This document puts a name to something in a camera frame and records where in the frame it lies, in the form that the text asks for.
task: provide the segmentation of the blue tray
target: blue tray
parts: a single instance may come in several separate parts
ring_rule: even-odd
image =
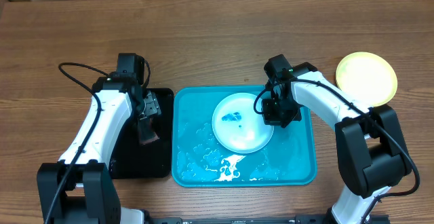
[[[317,175],[311,113],[283,129],[261,150],[240,154],[223,147],[212,132],[217,104],[238,92],[259,94],[264,86],[185,88],[174,103],[172,175],[184,187],[306,185]]]

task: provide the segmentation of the wooden table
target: wooden table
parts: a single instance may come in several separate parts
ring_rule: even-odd
[[[263,84],[268,58],[311,62],[333,80],[340,59],[369,51],[398,76],[398,113],[420,190],[374,212],[393,223],[434,214],[434,0],[98,0],[6,3],[0,19],[0,222],[40,223],[36,173],[56,162],[90,96],[60,62],[113,71],[117,54],[149,60],[151,86]],[[68,69],[91,85],[97,75]],[[318,175],[307,186],[183,188],[171,177],[115,181],[123,206],[154,217],[288,217],[324,213],[343,186],[334,133],[313,116]],[[409,189],[413,176],[393,191]]]

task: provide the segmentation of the yellow plate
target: yellow plate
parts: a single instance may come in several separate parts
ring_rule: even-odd
[[[336,83],[343,92],[373,106],[389,102],[398,87],[391,65],[368,52],[355,52],[343,58],[336,69]]]

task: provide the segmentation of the blue stain on plate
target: blue stain on plate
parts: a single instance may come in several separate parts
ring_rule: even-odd
[[[239,122],[241,121],[241,115],[239,114],[239,112],[235,112],[235,113],[229,113],[225,116],[222,117],[222,121],[224,122]]]
[[[185,88],[176,95],[172,143],[172,175],[184,187],[246,187],[306,185],[317,174],[311,113],[301,108],[302,121],[283,129],[261,150],[240,154],[223,147],[212,131],[217,104],[238,92],[259,94],[263,86]],[[223,121],[239,122],[239,112]]]

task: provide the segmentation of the white plate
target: white plate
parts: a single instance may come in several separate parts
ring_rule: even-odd
[[[253,153],[271,139],[274,127],[264,124],[253,110],[256,95],[237,93],[227,96],[214,110],[212,130],[218,142],[235,153]],[[262,111],[262,99],[256,109]]]

